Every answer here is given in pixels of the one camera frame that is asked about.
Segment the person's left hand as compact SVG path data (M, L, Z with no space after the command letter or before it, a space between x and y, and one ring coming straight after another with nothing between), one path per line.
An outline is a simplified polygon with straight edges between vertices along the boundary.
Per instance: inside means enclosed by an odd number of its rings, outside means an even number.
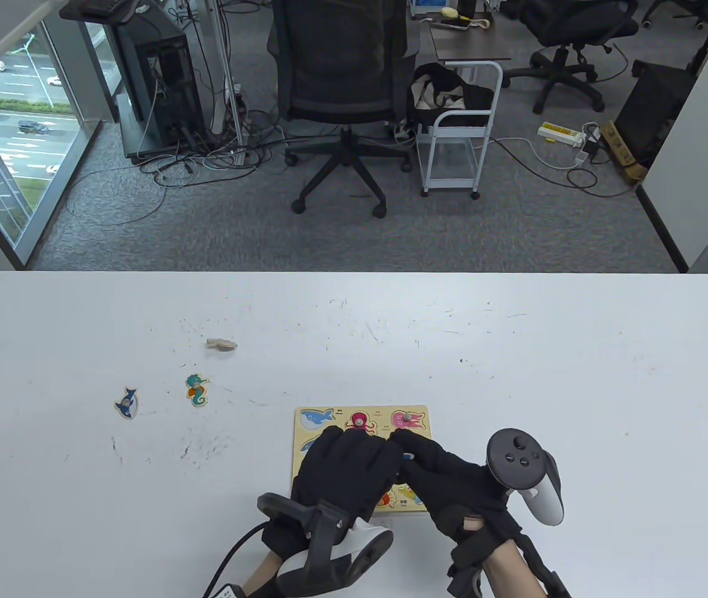
M342 513L343 526L334 538L339 544L356 519L370 520L404 461L404 450L394 440L330 426L306 453L290 499L312 509L323 502Z

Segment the person's right hand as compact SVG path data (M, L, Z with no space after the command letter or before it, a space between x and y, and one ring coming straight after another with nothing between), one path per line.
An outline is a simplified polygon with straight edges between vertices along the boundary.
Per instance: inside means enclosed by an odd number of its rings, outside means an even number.
M421 498L442 535L456 544L448 592L475 596L480 569L495 596L544 596L515 544L521 527L508 513L506 490L488 467L466 462L410 430L395 430L390 440L413 455L403 462L400 478Z

